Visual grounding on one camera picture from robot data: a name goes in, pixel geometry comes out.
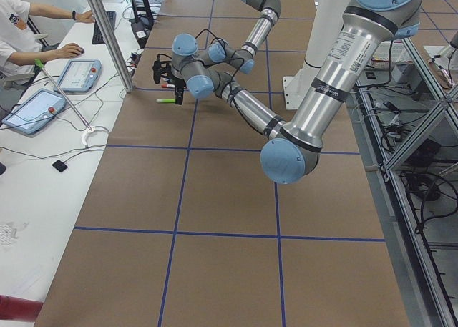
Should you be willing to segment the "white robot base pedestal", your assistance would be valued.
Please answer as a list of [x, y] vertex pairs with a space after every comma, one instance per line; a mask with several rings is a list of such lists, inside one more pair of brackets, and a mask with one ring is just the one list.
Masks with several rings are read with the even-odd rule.
[[283, 78], [283, 93], [288, 110], [303, 101], [343, 26], [343, 12], [350, 0], [318, 0], [303, 66], [292, 77]]

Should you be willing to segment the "person left hand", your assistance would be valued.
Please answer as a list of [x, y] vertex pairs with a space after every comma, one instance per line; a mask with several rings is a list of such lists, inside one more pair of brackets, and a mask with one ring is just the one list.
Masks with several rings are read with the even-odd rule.
[[93, 24], [95, 23], [94, 14], [91, 10], [85, 11], [83, 13], [75, 13], [74, 20], [80, 23]]

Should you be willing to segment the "person right hand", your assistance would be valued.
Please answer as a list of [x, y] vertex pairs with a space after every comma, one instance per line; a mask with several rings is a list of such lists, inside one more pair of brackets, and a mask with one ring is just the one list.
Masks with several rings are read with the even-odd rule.
[[75, 43], [65, 44], [62, 48], [56, 50], [57, 57], [59, 59], [71, 59], [81, 56], [80, 49], [82, 47]]

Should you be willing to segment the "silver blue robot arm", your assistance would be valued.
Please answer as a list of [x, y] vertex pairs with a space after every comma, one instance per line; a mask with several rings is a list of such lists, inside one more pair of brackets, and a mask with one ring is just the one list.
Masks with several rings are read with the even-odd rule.
[[281, 15], [281, 0], [241, 0], [260, 12], [252, 31], [239, 49], [232, 48], [226, 40], [216, 37], [207, 50], [200, 53], [205, 68], [226, 63], [244, 74], [250, 74], [255, 56]]
[[177, 104], [184, 91], [196, 99], [214, 94], [226, 101], [267, 138], [260, 154], [264, 173], [274, 182], [294, 183], [317, 166], [324, 132], [379, 45], [417, 33], [422, 0], [320, 0], [303, 67], [283, 80], [286, 106], [295, 112], [289, 121], [242, 88], [232, 74], [215, 70], [216, 64], [226, 63], [250, 73], [280, 18], [281, 0], [242, 1], [260, 17], [241, 48], [216, 38], [199, 51], [194, 36], [179, 34], [171, 56], [157, 56], [153, 79], [172, 81]]

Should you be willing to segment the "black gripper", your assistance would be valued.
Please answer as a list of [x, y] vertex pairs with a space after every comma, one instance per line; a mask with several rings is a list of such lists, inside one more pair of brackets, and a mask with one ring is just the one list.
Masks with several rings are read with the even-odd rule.
[[172, 57], [163, 53], [158, 53], [152, 65], [152, 79], [155, 84], [159, 84], [161, 79], [168, 79], [175, 85], [175, 104], [183, 103], [184, 88], [186, 83], [183, 79], [176, 77], [172, 73]]

